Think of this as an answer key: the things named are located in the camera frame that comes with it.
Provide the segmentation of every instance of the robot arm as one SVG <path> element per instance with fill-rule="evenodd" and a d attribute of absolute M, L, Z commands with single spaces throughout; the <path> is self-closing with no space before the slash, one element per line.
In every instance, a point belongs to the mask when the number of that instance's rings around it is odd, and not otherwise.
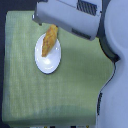
<path fill-rule="evenodd" d="M 33 20 L 39 24 L 52 23 L 93 40 L 98 32 L 101 11 L 101 0 L 40 0 Z"/>

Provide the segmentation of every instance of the white plate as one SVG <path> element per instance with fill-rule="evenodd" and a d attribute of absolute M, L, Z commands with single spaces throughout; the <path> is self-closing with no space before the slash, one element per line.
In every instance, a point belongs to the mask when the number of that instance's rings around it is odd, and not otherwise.
<path fill-rule="evenodd" d="M 48 53 L 46 57 L 42 57 L 42 44 L 43 39 L 45 37 L 45 34 L 42 35 L 35 47 L 35 62 L 37 67 L 46 74 L 52 73 L 55 71 L 60 63 L 61 59 L 61 47 L 60 43 L 57 39 L 54 47 L 51 49 L 51 51 Z"/>

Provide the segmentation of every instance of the green table surface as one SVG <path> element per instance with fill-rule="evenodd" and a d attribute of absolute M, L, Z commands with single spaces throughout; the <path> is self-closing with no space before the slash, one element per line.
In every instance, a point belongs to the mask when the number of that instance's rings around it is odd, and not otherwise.
<path fill-rule="evenodd" d="M 59 28 L 61 62 L 43 74 L 36 66 L 38 38 L 49 28 L 32 21 L 33 11 L 6 17 L 2 118 L 10 126 L 95 124 L 97 97 L 113 72 L 98 39 L 90 42 Z"/>

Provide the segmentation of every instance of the white robot part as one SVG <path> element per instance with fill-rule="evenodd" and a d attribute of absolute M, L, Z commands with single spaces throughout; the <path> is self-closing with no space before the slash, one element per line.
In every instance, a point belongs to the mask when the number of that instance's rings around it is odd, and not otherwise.
<path fill-rule="evenodd" d="M 42 0 L 37 3 L 33 20 L 39 24 L 55 24 L 66 31 L 95 39 L 101 18 L 101 0 Z"/>
<path fill-rule="evenodd" d="M 128 0 L 111 0 L 105 15 L 105 34 L 119 55 L 113 79 L 102 89 L 96 128 L 128 128 Z"/>

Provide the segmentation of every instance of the food item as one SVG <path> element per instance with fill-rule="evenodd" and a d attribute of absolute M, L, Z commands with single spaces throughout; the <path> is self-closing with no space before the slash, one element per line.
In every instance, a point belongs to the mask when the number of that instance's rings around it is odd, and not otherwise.
<path fill-rule="evenodd" d="M 57 39 L 58 27 L 51 25 L 43 39 L 42 57 L 46 57 L 50 50 L 53 48 Z"/>

